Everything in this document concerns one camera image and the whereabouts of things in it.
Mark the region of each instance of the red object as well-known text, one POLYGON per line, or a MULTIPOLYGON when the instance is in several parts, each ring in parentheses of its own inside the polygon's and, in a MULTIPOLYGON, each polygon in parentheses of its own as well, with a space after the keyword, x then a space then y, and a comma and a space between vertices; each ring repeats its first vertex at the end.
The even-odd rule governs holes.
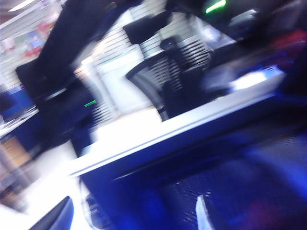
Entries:
POLYGON ((274 49, 281 49, 298 43, 307 43, 307 33, 303 30, 294 30, 275 38, 271 46, 274 49))

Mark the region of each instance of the black object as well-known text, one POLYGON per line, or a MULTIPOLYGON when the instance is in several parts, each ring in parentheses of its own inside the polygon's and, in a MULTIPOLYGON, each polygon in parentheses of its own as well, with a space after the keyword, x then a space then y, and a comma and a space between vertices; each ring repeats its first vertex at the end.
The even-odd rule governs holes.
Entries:
POLYGON ((179 38, 176 36, 164 39, 160 43, 160 48, 163 49, 167 56, 173 59, 181 70, 188 69, 191 65, 183 55, 180 47, 178 46, 179 38))
POLYGON ((30 230, 69 230, 73 217, 72 199, 67 196, 30 230))
POLYGON ((132 44, 141 44, 166 27, 171 20, 171 12, 164 11, 156 16, 147 15, 123 27, 132 44))

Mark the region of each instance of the desk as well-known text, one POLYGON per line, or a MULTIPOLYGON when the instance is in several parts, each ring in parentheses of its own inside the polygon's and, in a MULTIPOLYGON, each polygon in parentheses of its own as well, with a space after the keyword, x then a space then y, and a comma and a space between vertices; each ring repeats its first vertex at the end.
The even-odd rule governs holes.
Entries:
MULTIPOLYGON (((107 140, 100 140, 84 149, 86 155, 70 163, 67 167, 67 174, 71 177, 84 175, 127 156, 132 158, 134 158, 134 155, 140 157, 137 153, 144 154, 142 155, 144 161, 141 162, 140 159, 137 159, 137 162, 145 164, 154 158, 165 156, 179 148, 184 148, 198 141, 198 138, 209 138, 217 135, 218 132, 268 113, 279 106, 274 90, 283 78, 284 74, 276 75, 247 89, 239 90, 162 122, 150 132, 127 137, 129 141, 119 143, 108 153, 101 152, 102 146, 107 140), (262 102, 264 104, 269 103, 266 110, 263 109, 264 104, 262 102), (235 113, 239 112, 240 119, 238 120, 235 113), (220 118, 228 115, 234 115, 234 117, 228 119, 229 123, 226 124, 225 120, 219 121, 220 118), (205 128, 206 126, 208 126, 208 132, 201 135, 197 133, 197 128, 205 128)), ((124 167, 118 169, 119 174, 124 171, 124 167)))
MULTIPOLYGON (((275 93, 281 80, 281 76, 273 77, 179 115, 147 133, 130 137, 131 142, 119 143, 107 154, 102 147, 108 140, 101 140, 85 149, 87 155, 71 163, 69 175, 81 176, 116 228, 173 229, 183 224, 182 218, 194 216, 183 215, 180 222, 170 216, 191 213, 195 208, 191 199, 189 209, 170 210, 183 207, 177 204, 189 194, 195 198, 210 189, 210 184, 205 183, 206 188, 198 189, 198 184, 203 184, 199 177, 205 170, 214 170, 214 164, 231 156, 236 159, 242 149, 262 138, 263 132, 270 137, 279 133, 270 129, 271 125, 280 127, 281 123, 275 121, 277 111, 285 112, 281 115, 292 113, 299 105, 275 93), (258 125, 253 121, 261 123, 267 118, 271 121, 268 126, 249 131, 258 125), (199 177, 189 186, 189 179, 195 175, 199 177)), ((184 226, 176 229, 188 229, 184 226)))
POLYGON ((37 113, 38 113, 38 109, 36 109, 35 107, 32 107, 28 109, 22 116, 8 123, 1 125, 0 126, 0 138, 12 132, 14 129, 22 125, 24 122, 29 120, 31 117, 33 117, 37 113))
MULTIPOLYGON (((0 137, 3 137, 17 127, 22 125, 24 122, 29 120, 38 110, 35 107, 28 109, 22 116, 12 120, 1 126, 0 137)), ((22 188, 30 185, 34 178, 32 178, 33 164, 31 163, 31 157, 27 151, 23 148, 20 142, 16 138, 11 138, 0 144, 0 157, 1 157, 1 194, 5 194, 8 188, 10 192, 15 192, 12 197, 17 198, 20 186, 22 188)), ((14 202, 7 198, 14 208, 22 210, 22 205, 14 205, 14 202)))

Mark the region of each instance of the ceiling light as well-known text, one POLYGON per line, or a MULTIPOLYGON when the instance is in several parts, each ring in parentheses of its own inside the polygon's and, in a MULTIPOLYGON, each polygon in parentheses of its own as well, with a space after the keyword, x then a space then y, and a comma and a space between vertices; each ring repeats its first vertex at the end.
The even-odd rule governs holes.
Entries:
POLYGON ((35 1, 35 0, 25 0, 25 1, 23 1, 22 3, 18 4, 17 6, 11 8, 11 9, 9 10, 9 12, 13 12, 13 11, 20 10, 21 8, 23 8, 23 7, 27 6, 27 5, 29 5, 30 3, 34 2, 34 1, 35 1))

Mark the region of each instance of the green indicator light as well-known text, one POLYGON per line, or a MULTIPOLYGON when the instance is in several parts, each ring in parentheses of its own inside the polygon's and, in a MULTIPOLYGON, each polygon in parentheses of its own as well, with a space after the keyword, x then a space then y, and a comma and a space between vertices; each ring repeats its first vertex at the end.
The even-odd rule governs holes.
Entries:
POLYGON ((96 100, 93 100, 92 102, 89 102, 89 103, 85 104, 84 106, 89 107, 90 105, 95 104, 95 103, 96 103, 96 100))
POLYGON ((212 5, 211 7, 209 7, 208 9, 206 9, 206 13, 210 13, 211 11, 214 11, 218 8, 225 6, 225 5, 226 5, 226 0, 220 0, 217 3, 215 3, 214 5, 212 5))

